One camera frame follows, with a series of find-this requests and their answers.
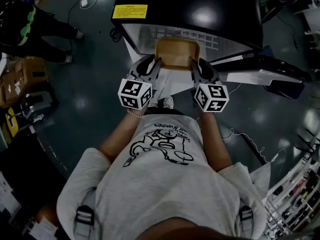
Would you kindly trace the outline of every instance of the forearm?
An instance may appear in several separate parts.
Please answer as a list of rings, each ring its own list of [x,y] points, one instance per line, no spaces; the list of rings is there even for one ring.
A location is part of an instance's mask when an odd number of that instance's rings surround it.
[[[136,115],[142,116],[144,111],[132,110]],[[111,135],[102,143],[99,148],[110,161],[117,158],[120,152],[130,143],[141,119],[131,114],[126,114]]]
[[[232,165],[226,146],[221,139],[213,113],[200,112],[203,150],[210,167],[218,172]]]

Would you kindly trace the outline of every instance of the power adapter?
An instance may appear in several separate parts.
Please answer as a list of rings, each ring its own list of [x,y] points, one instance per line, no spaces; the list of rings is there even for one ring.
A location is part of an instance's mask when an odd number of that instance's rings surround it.
[[[88,6],[88,0],[81,0],[80,6],[81,6],[82,8],[87,7],[87,6]]]

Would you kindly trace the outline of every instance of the black pants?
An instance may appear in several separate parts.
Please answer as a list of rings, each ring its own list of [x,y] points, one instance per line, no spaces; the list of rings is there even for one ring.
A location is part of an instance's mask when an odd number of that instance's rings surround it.
[[[167,107],[164,108],[158,108],[155,106],[148,107],[147,110],[145,111],[144,115],[159,115],[159,114],[165,114],[165,115],[181,115],[184,116],[185,114],[181,113],[180,111],[176,109],[170,109]]]
[[[66,53],[53,47],[42,39],[43,36],[57,36],[66,39],[74,39],[78,30],[67,23],[56,20],[45,11],[37,9],[34,21],[31,25],[30,35],[22,46],[4,46],[1,51],[18,57],[34,56],[49,62],[63,63],[66,61]]]

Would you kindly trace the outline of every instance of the stacked cardboard box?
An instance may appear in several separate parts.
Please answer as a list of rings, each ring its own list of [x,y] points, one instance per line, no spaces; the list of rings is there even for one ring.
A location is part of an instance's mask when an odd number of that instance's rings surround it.
[[[21,58],[15,63],[14,68],[1,78],[0,106],[3,108],[17,103],[19,98],[26,95],[36,84],[49,80],[42,58]]]

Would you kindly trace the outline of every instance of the person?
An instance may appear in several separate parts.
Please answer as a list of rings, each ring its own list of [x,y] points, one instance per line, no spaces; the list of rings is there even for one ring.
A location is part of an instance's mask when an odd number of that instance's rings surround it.
[[[0,51],[17,57],[40,57],[71,63],[72,56],[53,47],[43,36],[82,39],[84,34],[35,7],[29,0],[0,0]]]
[[[148,110],[128,110],[98,149],[83,153],[57,201],[59,221],[70,239],[77,239],[77,209],[92,190],[96,196],[90,239],[262,235],[267,216],[261,197],[248,169],[239,162],[232,165],[214,114],[199,109],[200,129],[173,108],[170,96],[163,108],[151,101]],[[242,217],[243,208],[251,216]],[[245,228],[243,219],[249,223]]]

